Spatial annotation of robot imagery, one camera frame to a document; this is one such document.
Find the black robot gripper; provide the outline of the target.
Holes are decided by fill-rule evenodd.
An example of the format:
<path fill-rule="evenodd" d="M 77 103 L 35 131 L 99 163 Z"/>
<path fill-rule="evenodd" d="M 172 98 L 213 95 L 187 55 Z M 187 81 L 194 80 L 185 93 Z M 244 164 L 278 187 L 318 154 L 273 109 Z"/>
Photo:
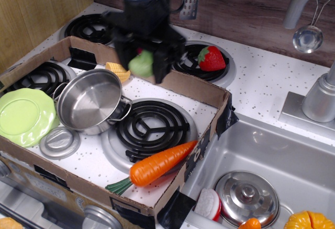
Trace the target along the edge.
<path fill-rule="evenodd" d="M 115 50 L 123 68 L 138 55 L 138 48 L 153 52 L 153 75 L 157 84 L 185 53 L 185 38 L 170 25 L 170 0 L 124 0 L 124 10 L 106 11 L 104 20 L 113 25 Z"/>

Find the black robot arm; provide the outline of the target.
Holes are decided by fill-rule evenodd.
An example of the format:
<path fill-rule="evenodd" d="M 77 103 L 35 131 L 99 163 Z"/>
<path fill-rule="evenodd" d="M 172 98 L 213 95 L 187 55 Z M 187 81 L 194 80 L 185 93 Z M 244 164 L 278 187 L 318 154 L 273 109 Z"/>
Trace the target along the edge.
<path fill-rule="evenodd" d="M 103 18 L 113 26 L 111 36 L 121 62 L 129 68 L 137 49 L 153 53 L 153 75 L 157 84 L 172 65 L 185 54 L 185 38 L 170 25 L 170 0 L 124 0 L 122 12 L 104 12 Z"/>

